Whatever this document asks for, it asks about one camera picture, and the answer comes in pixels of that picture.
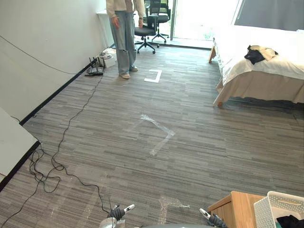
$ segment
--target wooden nightstand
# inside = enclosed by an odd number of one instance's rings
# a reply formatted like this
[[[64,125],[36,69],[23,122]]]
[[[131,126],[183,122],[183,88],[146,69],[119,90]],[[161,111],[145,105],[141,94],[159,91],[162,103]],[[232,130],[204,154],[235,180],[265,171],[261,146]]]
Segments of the wooden nightstand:
[[[208,207],[208,212],[217,214],[229,228],[256,228],[253,204],[262,198],[264,196],[232,191]]]

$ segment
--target black office chair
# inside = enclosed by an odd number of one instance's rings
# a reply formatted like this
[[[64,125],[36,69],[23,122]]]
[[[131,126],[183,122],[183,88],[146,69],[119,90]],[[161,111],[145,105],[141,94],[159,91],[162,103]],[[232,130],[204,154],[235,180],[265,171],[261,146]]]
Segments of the black office chair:
[[[157,30],[157,15],[151,15],[147,18],[143,19],[144,25],[143,28],[136,27],[135,28],[135,35],[142,37],[143,42],[137,42],[135,44],[141,44],[140,47],[137,49],[137,53],[139,54],[139,50],[144,47],[151,47],[153,49],[153,54],[155,54],[155,48],[147,42],[146,36],[154,36]]]
[[[166,23],[171,19],[171,9],[169,9],[169,0],[150,0],[150,15],[158,15],[158,23],[157,23],[157,34],[153,37],[152,41],[161,37],[164,39],[164,43],[167,43],[167,40],[164,36],[169,38],[167,34],[160,34],[160,23]]]

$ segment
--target light blue jeans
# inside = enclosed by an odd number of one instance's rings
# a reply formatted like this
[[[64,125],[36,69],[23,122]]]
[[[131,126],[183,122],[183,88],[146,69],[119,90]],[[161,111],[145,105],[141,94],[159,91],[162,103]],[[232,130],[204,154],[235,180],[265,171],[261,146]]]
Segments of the light blue jeans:
[[[129,73],[134,68],[136,60],[136,48],[134,45],[134,19],[132,12],[115,11],[118,17],[119,29],[112,24],[110,25],[116,47],[118,72],[119,74]]]

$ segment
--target woman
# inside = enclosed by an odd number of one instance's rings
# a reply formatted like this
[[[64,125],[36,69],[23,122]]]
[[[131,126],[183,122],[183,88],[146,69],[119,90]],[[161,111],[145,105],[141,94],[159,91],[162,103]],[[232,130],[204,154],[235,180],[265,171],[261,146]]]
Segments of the woman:
[[[106,12],[110,17],[112,35],[116,47],[119,76],[129,79],[135,66],[134,11],[138,12],[140,28],[143,27],[145,7],[143,0],[106,0]]]

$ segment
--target white sneaker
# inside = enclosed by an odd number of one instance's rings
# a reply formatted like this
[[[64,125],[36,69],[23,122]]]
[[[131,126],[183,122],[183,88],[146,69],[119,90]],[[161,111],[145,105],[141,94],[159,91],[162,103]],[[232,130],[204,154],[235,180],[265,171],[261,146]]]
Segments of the white sneaker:
[[[130,75],[128,73],[120,74],[119,76],[124,78],[124,79],[129,79],[130,78]]]
[[[136,71],[138,71],[138,68],[134,66],[133,68],[130,68],[130,71],[136,72]]]

